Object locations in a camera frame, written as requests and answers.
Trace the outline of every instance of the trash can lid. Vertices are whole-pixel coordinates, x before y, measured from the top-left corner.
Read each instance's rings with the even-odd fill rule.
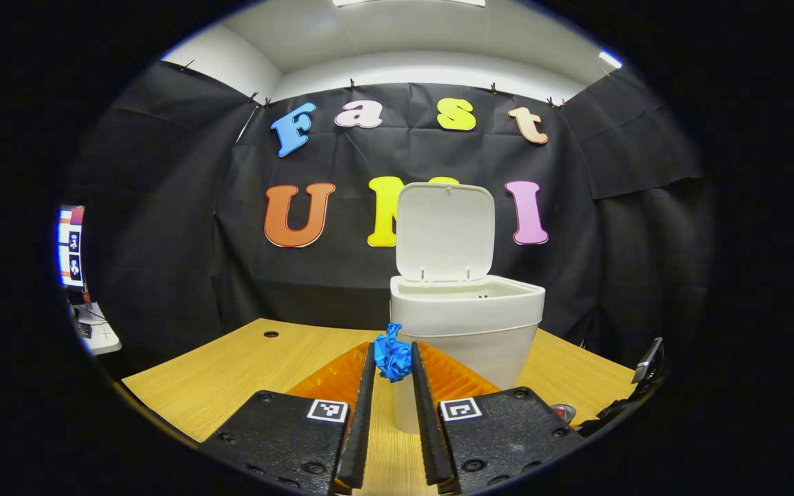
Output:
[[[479,186],[409,183],[397,197],[396,235],[406,279],[480,279],[492,268],[495,200]]]

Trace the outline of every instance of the monitor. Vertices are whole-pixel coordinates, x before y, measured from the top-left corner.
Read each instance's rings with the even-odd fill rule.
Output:
[[[84,291],[85,280],[81,266],[81,223],[85,207],[63,205],[57,223],[57,267],[60,282],[66,289]]]

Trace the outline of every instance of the blue crumpled paper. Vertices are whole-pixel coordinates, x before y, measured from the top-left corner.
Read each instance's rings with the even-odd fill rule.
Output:
[[[412,373],[412,347],[407,342],[397,341],[400,324],[388,324],[387,335],[378,335],[372,342],[372,357],[376,361],[381,377],[387,377],[391,383],[402,380]]]

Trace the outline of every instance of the blue letter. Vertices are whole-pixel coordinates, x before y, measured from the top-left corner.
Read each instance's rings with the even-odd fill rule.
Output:
[[[302,147],[305,141],[308,141],[308,136],[299,134],[299,129],[303,131],[311,129],[312,120],[308,117],[308,112],[314,109],[314,103],[309,101],[272,123],[272,129],[278,132],[278,138],[281,140],[278,157],[283,157],[296,148]]]

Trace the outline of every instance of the wooden table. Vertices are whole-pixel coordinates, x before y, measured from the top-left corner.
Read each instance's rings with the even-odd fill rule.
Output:
[[[277,337],[265,337],[275,332]],[[158,415],[197,442],[207,439],[259,389],[285,392],[330,360],[384,331],[331,329],[259,318],[157,367],[123,380]],[[548,404],[577,408],[574,423],[596,418],[633,392],[633,371],[538,330],[517,386]],[[426,486],[417,434],[394,427],[393,386],[376,377],[369,452],[360,496],[436,495]]]

